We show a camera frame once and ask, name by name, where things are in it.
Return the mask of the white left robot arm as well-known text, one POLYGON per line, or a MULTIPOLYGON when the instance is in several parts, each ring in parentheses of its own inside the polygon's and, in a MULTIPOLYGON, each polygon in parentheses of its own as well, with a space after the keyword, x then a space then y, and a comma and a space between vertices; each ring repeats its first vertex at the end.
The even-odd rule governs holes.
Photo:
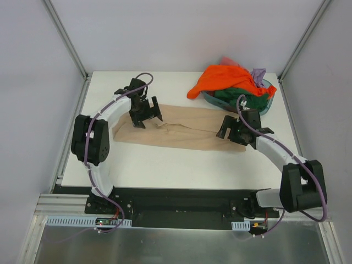
POLYGON ((141 74, 130 84, 114 92, 109 102, 91 115, 80 114, 75 118, 71 152, 85 167, 91 183, 86 213, 120 214, 114 199, 114 186, 109 176, 109 152, 113 141, 113 128, 120 118, 128 114, 133 127, 145 128, 144 121, 162 119, 157 98, 148 98, 150 83, 141 80, 141 74))

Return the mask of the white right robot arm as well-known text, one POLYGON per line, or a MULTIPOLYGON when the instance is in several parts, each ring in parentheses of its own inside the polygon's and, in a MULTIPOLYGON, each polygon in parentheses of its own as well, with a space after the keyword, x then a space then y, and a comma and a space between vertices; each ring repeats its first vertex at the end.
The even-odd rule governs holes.
POLYGON ((278 189, 262 189, 251 194, 249 214, 260 217, 268 207, 300 212, 316 222, 327 218, 327 193, 322 164, 294 154, 276 136, 261 125, 257 110, 239 112, 235 118, 226 115, 216 135, 239 145, 250 145, 265 155, 281 172, 278 189))

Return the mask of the beige t shirt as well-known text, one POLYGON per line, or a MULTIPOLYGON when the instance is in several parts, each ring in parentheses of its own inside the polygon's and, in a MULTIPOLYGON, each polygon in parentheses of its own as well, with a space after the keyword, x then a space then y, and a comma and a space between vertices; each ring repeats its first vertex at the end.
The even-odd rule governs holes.
POLYGON ((162 118, 148 119, 135 128, 129 114, 113 128, 113 140, 130 144, 201 151, 244 152, 245 146, 216 137, 226 111, 160 105, 162 118))

